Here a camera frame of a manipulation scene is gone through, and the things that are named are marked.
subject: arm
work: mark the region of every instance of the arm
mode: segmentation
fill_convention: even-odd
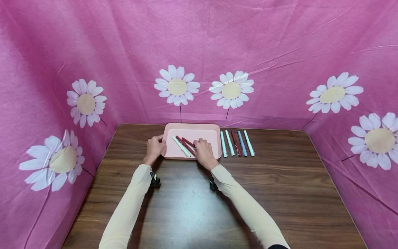
[[[135,170],[125,194],[103,232],[99,249],[127,248],[131,231],[141,209],[142,201],[152,180],[150,176],[150,172],[152,171],[151,165],[166,147],[165,141],[159,143],[159,140],[162,138],[163,135],[148,140],[144,164],[141,164]]]
[[[290,248],[281,231],[269,214],[235,181],[232,175],[221,166],[213,156],[211,144],[206,140],[195,141],[196,157],[201,165],[211,171],[218,189],[231,199],[236,210],[250,230],[266,249],[277,248],[276,245]]]

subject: light blue pen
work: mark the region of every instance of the light blue pen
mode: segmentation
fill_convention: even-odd
[[[246,151],[245,144],[243,143],[243,138],[242,138],[242,134],[240,134],[240,131],[238,131],[238,136],[239,136],[239,141],[240,141],[240,146],[242,148],[243,156],[247,157],[248,153]]]
[[[224,134],[222,133],[222,131],[220,132],[220,134],[221,134],[222,153],[224,154],[224,157],[227,157],[228,154],[226,153]]]
[[[251,155],[252,157],[254,157],[255,153],[254,153],[254,150],[253,150],[252,144],[250,143],[250,140],[249,140],[248,134],[247,134],[247,132],[246,132],[246,131],[243,131],[243,133],[245,133],[246,142],[248,143],[248,147],[249,147],[250,155]]]
[[[227,130],[225,130],[225,135],[226,135],[226,139],[228,140],[229,149],[231,150],[231,156],[235,156],[234,148],[232,146],[231,139],[229,138],[229,134],[228,134]]]

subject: hand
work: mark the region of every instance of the hand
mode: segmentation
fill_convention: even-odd
[[[211,171],[219,165],[219,162],[213,156],[211,143],[208,143],[207,140],[203,140],[203,138],[199,138],[199,141],[195,140],[193,144],[196,147],[195,157],[205,169]]]
[[[159,143],[159,140],[161,140],[162,138],[163,135],[148,139],[148,142],[146,143],[146,156],[144,157],[144,164],[152,166],[152,164],[160,156],[164,148],[166,148],[165,140],[162,140],[162,142]]]

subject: right hand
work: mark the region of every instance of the right hand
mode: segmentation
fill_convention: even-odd
[[[203,140],[203,138],[199,138],[199,141],[195,140],[193,144],[196,148],[195,157],[205,169],[211,171],[219,165],[219,162],[213,156],[211,143],[208,143],[207,140]]]

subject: pink tray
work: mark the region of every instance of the pink tray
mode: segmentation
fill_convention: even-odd
[[[162,156],[166,159],[196,160],[193,155],[191,158],[186,157],[172,136],[184,137],[191,143],[199,138],[206,139],[212,145],[214,158],[221,157],[220,127],[218,125],[169,123],[164,128],[163,140],[166,141],[167,147],[162,152]]]

